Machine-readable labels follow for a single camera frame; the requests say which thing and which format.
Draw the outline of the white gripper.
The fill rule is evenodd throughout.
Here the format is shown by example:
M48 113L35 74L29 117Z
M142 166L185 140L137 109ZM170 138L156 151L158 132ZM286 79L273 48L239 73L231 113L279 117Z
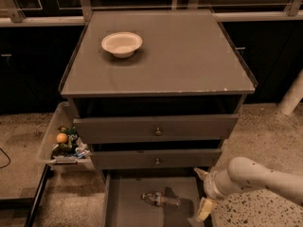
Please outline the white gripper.
M226 170L214 171L208 174L206 171L195 167L194 171L201 180L204 180L204 191L208 196L208 198L201 198L196 214L196 220L202 222L217 207L218 203L215 200L223 200L227 197L228 175Z

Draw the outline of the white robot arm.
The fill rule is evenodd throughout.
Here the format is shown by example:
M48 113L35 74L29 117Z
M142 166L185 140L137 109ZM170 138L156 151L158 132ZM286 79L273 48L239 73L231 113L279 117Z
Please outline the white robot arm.
M275 104L241 108L223 155L205 175L206 227L302 227L303 76Z

